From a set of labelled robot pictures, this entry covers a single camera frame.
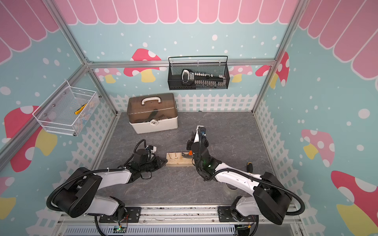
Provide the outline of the wooden block with nails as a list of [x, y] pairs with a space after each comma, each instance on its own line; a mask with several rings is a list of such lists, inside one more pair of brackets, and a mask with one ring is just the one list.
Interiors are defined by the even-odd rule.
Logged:
[[167, 167], [190, 167], [193, 166], [193, 159], [183, 158], [181, 152], [168, 152], [166, 154]]

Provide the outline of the orange black claw hammer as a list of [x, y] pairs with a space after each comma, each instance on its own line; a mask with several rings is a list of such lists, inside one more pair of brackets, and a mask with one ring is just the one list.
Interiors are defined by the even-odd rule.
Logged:
[[182, 152], [182, 153], [181, 153], [181, 156], [182, 156], [183, 158], [187, 158], [187, 159], [192, 159], [192, 158], [194, 157], [192, 151], [189, 151], [189, 152]]

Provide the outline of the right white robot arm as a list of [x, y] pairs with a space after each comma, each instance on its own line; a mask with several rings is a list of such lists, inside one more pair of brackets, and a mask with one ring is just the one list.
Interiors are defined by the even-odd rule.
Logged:
[[304, 201], [286, 189], [272, 173], [253, 174], [252, 163], [247, 164], [246, 172], [230, 167], [212, 157], [208, 146], [206, 128], [199, 125], [187, 142], [187, 150], [193, 153], [193, 164], [197, 173], [206, 182], [229, 184], [249, 194], [248, 197], [237, 196], [229, 207], [218, 208], [220, 220], [243, 223], [236, 227], [236, 233], [253, 236], [261, 216], [271, 223], [282, 225], [286, 216], [304, 213]]

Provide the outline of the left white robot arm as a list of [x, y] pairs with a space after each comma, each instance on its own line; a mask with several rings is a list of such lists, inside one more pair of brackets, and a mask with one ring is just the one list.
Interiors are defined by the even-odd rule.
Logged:
[[165, 158], [156, 155], [156, 146], [148, 145], [145, 139], [135, 146], [131, 156], [117, 168], [89, 170], [80, 167], [47, 197], [46, 206], [53, 211], [65, 212], [72, 218], [91, 215], [98, 233], [104, 232], [98, 218], [105, 216], [118, 223], [118, 230], [123, 230], [121, 223], [129, 219], [126, 205], [120, 199], [97, 194], [100, 189], [135, 182], [145, 179], [144, 174], [152, 174], [166, 163]]

